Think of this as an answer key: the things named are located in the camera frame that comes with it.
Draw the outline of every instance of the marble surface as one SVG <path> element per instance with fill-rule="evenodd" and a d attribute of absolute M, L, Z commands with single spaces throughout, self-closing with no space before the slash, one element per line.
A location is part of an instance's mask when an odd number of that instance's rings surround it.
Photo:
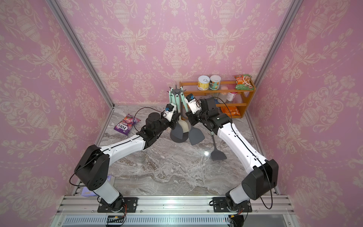
<path fill-rule="evenodd" d="M 126 136 L 114 130 L 128 113 L 134 115 L 142 106 L 116 106 L 111 121 L 103 135 L 101 146 L 124 140 L 136 133 L 133 128 Z M 151 106 L 163 110 L 165 106 Z M 137 129 L 145 124 L 151 109 L 143 109 L 137 114 L 141 120 Z M 235 118 L 233 122 L 246 140 L 256 148 L 251 130 L 244 118 Z M 214 195 L 225 194 L 241 183 L 246 172 L 232 150 L 218 136 L 215 136 L 217 148 L 223 151 L 227 159 L 212 161 L 213 141 L 210 132 L 202 124 L 196 124 L 205 136 L 205 140 L 192 146 L 187 140 L 175 143 L 170 133 L 164 132 L 149 148 L 134 152 L 113 163 L 109 174 L 115 176 L 115 187 L 123 195 Z"/>

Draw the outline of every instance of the pink wall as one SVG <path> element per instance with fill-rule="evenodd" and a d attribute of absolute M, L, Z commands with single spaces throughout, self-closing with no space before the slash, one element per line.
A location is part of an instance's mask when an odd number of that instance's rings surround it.
<path fill-rule="evenodd" d="M 362 1 L 305 0 L 252 101 L 301 226 L 363 226 Z"/>
<path fill-rule="evenodd" d="M 46 227 L 109 108 L 44 0 L 0 22 L 0 225 Z"/>
<path fill-rule="evenodd" d="M 114 103 L 167 102 L 203 74 L 253 76 L 291 0 L 58 0 Z"/>

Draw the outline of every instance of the black cable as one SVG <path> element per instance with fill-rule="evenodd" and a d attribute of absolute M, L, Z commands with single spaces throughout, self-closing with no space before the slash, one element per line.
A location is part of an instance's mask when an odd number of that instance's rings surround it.
<path fill-rule="evenodd" d="M 227 106 L 227 104 L 225 103 L 225 102 L 223 102 L 223 104 L 227 107 L 227 109 L 228 109 L 228 111 L 229 111 L 229 118 L 231 119 L 231 124 L 233 123 L 233 119 L 232 119 L 232 113 L 231 113 L 231 111 L 229 110 L 229 108 L 228 108 L 228 106 Z"/>
<path fill-rule="evenodd" d="M 273 205 L 273 198 L 272 198 L 272 189 L 271 189 L 271 183 L 270 183 L 270 179 L 269 179 L 269 176 L 268 176 L 268 174 L 267 174 L 267 171 L 266 171 L 266 169 L 265 169 L 265 166 L 262 164 L 262 162 L 259 160 L 259 158 L 258 157 L 256 157 L 256 155 L 248 148 L 248 146 L 243 142 L 243 140 L 238 136 L 238 134 L 234 131 L 234 129 L 233 129 L 233 126 L 232 126 L 232 123 L 233 123 L 233 121 L 232 121 L 232 114 L 231 114 L 231 111 L 229 110 L 229 108 L 228 108 L 228 106 L 227 106 L 227 104 L 225 103 L 225 102 L 223 102 L 223 104 L 227 107 L 227 109 L 228 109 L 228 111 L 229 111 L 229 114 L 231 115 L 231 128 L 232 128 L 232 130 L 233 130 L 233 132 L 234 132 L 234 134 L 238 137 L 238 139 L 240 139 L 240 141 L 243 143 L 243 145 L 245 145 L 245 147 L 247 148 L 247 150 L 253 155 L 253 156 L 255 156 L 255 158 L 258 160 L 258 162 L 262 165 L 262 167 L 263 167 L 263 169 L 264 169 L 264 171 L 265 171 L 265 173 L 266 173 L 266 177 L 267 177 L 267 181 L 269 182 L 269 187 L 270 187 L 270 193 L 271 193 L 271 206 L 270 206 L 270 208 L 268 208 L 266 205 L 265 205 L 265 202 L 263 201 L 263 199 L 262 199 L 262 197 L 261 197 L 261 201 L 262 201 L 262 203 L 264 204 L 264 206 L 266 207 L 266 209 L 271 209 L 272 208 L 272 205 Z"/>
<path fill-rule="evenodd" d="M 99 153 L 99 154 L 97 154 L 94 158 L 92 158 L 89 162 L 87 162 L 84 166 L 82 166 L 81 168 L 79 168 L 79 169 L 77 169 L 73 174 L 72 174 L 72 176 L 69 178 L 69 183 L 71 184 L 71 185 L 73 185 L 73 186 L 77 186 L 77 187 L 79 187 L 79 185 L 75 185 L 75 184 L 72 184 L 71 183 L 71 179 L 72 179 L 72 177 L 80 170 L 80 169 L 82 169 L 83 167 L 85 167 L 86 165 L 88 165 L 89 163 L 91 163 L 92 161 L 94 161 L 100 154 L 102 154 L 102 152 L 101 153 Z"/>
<path fill-rule="evenodd" d="M 123 212 L 123 216 L 121 218 L 117 218 L 115 220 L 112 220 L 109 222 L 109 216 L 107 216 L 107 224 L 106 224 L 106 227 L 108 227 L 109 223 L 112 223 L 112 222 L 117 222 L 119 220 L 122 220 L 122 224 L 120 226 L 122 226 L 125 222 L 126 222 L 126 213 L 127 213 L 127 206 L 126 205 L 123 205 L 122 207 L 125 208 L 125 212 Z"/>
<path fill-rule="evenodd" d="M 149 108 L 149 109 L 156 110 L 156 109 L 154 109 L 154 108 L 151 108 L 151 107 L 145 106 L 145 107 L 142 107 L 141 109 L 139 109 L 139 110 L 136 112 L 136 114 L 137 114 L 140 110 L 145 109 L 145 108 Z M 136 128 L 136 126 L 135 126 L 135 118 L 136 118 L 136 114 L 135 114 L 135 116 L 134 116 L 134 119 L 132 120 L 132 124 L 134 125 L 134 128 L 136 129 L 136 131 L 138 131 L 138 132 L 139 132 L 139 130 L 137 130 L 137 128 Z"/>
<path fill-rule="evenodd" d="M 96 154 L 96 156 L 94 157 L 94 158 L 92 158 L 89 162 L 87 162 L 84 166 L 82 166 L 81 168 L 79 168 L 79 169 L 77 169 L 73 174 L 72 174 L 72 176 L 69 178 L 69 183 L 71 184 L 71 185 L 73 185 L 73 186 L 77 186 L 77 187 L 79 187 L 79 185 L 75 185 L 75 184 L 72 184 L 71 183 L 71 179 L 72 179 L 72 177 L 80 170 L 80 169 L 82 169 L 83 167 L 85 167 L 86 165 L 88 165 L 89 163 L 91 163 L 92 161 L 94 161 L 99 155 L 101 155 L 101 154 L 103 154 L 103 151 L 102 152 L 100 152 L 100 153 L 98 153 L 98 154 Z"/>
<path fill-rule="evenodd" d="M 267 181 L 269 182 L 269 186 L 270 186 L 270 193 L 271 193 L 271 206 L 270 206 L 270 208 L 268 208 L 268 207 L 265 205 L 265 202 L 263 201 L 262 197 L 261 197 L 261 201 L 262 201 L 262 203 L 264 204 L 264 206 L 265 206 L 267 209 L 269 209 L 269 210 L 270 210 L 270 209 L 272 208 L 272 204 L 273 204 L 271 184 L 270 184 L 269 176 L 268 176 L 268 174 L 267 174 L 267 171 L 266 171 L 266 169 L 265 169 L 264 165 L 262 165 L 262 167 L 264 168 L 264 171 L 265 171 L 265 173 L 266 173 L 266 177 L 267 177 Z"/>
<path fill-rule="evenodd" d="M 245 224 L 245 222 L 246 222 L 246 219 L 247 219 L 247 216 L 248 216 L 248 210 L 247 210 L 247 214 L 246 214 L 246 217 L 244 218 L 244 220 L 243 220 L 243 224 L 242 224 L 242 226 L 241 226 L 241 227 L 243 227 L 243 225 Z"/>
<path fill-rule="evenodd" d="M 98 195 L 98 197 L 97 197 L 97 202 L 98 202 L 98 203 L 101 203 L 101 201 L 98 201 L 98 198 L 101 198 L 101 196 L 100 196 L 100 195 Z M 107 202 L 106 202 L 106 206 L 107 206 L 108 208 L 110 208 L 112 212 L 115 212 L 115 213 L 119 212 L 119 211 L 122 209 L 122 208 L 121 208 L 121 209 L 119 209 L 119 210 L 117 210 L 117 211 L 114 211 L 114 210 L 112 209 L 112 207 L 111 207 L 111 206 L 110 206 Z"/>

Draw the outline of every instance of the metal vent grille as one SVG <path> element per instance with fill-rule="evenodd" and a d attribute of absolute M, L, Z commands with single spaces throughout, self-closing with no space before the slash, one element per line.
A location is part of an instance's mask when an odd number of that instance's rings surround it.
<path fill-rule="evenodd" d="M 63 226 L 75 224 L 99 225 L 106 224 L 105 215 L 67 215 Z M 229 224 L 228 215 L 129 215 L 126 218 L 127 225 L 153 225 L 153 224 L 183 224 L 183 225 L 220 225 Z"/>

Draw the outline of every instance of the spatula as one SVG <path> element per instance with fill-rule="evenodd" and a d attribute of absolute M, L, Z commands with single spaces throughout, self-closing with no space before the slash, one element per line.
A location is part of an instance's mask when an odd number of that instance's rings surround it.
<path fill-rule="evenodd" d="M 175 95 L 175 101 L 176 101 L 176 107 L 178 109 L 178 113 L 181 113 L 181 107 L 180 107 L 180 98 L 179 95 Z M 183 129 L 183 133 L 187 133 L 189 131 L 188 123 L 182 120 L 182 117 L 179 116 L 179 121 L 181 128 Z"/>
<path fill-rule="evenodd" d="M 213 134 L 212 134 L 212 139 L 213 139 L 213 144 L 214 144 L 214 150 L 211 153 L 212 160 L 217 161 L 217 160 L 227 159 L 227 156 L 223 152 L 221 152 L 220 150 L 217 149 L 216 141 L 214 140 L 214 135 Z"/>
<path fill-rule="evenodd" d="M 191 125 L 189 130 L 189 141 L 191 145 L 196 145 L 205 139 L 203 132 Z"/>
<path fill-rule="evenodd" d="M 171 93 L 171 101 L 172 103 L 176 103 L 175 96 L 173 93 Z M 178 139 L 183 138 L 183 128 L 180 126 L 179 122 L 176 123 L 175 129 L 171 130 L 170 134 L 172 134 Z"/>

